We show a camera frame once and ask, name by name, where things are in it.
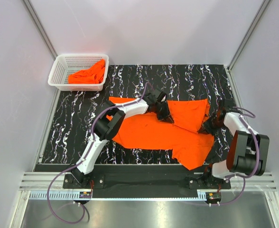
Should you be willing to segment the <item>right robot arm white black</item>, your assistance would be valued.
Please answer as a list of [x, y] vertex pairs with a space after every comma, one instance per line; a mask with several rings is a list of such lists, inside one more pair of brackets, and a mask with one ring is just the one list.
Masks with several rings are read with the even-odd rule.
[[270, 139], [255, 131], [240, 112], [218, 111], [203, 122], [200, 133], [214, 135], [226, 127], [233, 136], [227, 158], [205, 168], [202, 183], [216, 188], [233, 176], [245, 179], [261, 176], [266, 170]]

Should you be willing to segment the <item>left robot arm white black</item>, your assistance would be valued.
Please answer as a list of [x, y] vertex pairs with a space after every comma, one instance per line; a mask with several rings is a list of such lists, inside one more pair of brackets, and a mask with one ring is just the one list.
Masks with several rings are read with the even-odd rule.
[[93, 121], [91, 136], [81, 158], [75, 164], [75, 167], [71, 169], [73, 181], [79, 188], [85, 188], [89, 185], [89, 174], [93, 171], [99, 154], [106, 143], [117, 135], [123, 121], [146, 113], [155, 113], [157, 119], [161, 122], [174, 122], [165, 96], [151, 100], [137, 98], [121, 104], [108, 101], [104, 104]]

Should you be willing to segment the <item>orange t shirt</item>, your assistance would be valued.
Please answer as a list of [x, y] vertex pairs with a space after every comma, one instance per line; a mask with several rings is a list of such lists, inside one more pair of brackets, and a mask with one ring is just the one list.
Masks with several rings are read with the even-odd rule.
[[113, 140], [127, 149], [172, 150], [172, 158], [189, 170], [202, 166], [214, 136], [198, 131], [209, 117], [207, 99], [168, 101], [174, 123], [159, 121], [155, 113], [127, 117]]

